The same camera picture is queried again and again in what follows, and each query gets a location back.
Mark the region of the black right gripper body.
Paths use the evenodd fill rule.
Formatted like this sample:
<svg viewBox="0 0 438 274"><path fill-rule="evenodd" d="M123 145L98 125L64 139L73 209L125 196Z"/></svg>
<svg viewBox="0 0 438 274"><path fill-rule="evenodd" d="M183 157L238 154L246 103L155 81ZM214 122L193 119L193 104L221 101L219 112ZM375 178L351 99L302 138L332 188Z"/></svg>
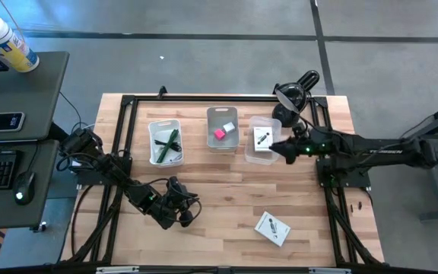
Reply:
<svg viewBox="0 0 438 274"><path fill-rule="evenodd" d="M290 149L285 151L285 154L288 152L295 152L296 157L300 155L308 155L310 157L313 155L313 147L307 141L295 139L294 137L290 137L286 141L289 141Z"/></svg>

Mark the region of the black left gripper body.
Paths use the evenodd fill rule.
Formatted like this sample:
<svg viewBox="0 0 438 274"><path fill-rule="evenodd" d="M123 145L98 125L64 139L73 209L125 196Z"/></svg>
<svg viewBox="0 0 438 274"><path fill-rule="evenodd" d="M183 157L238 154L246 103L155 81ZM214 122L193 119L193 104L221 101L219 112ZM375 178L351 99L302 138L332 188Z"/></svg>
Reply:
<svg viewBox="0 0 438 274"><path fill-rule="evenodd" d="M152 206L152 218L160 223L162 218L174 218L180 222L180 214L189 210L189 198L180 193L161 196Z"/></svg>

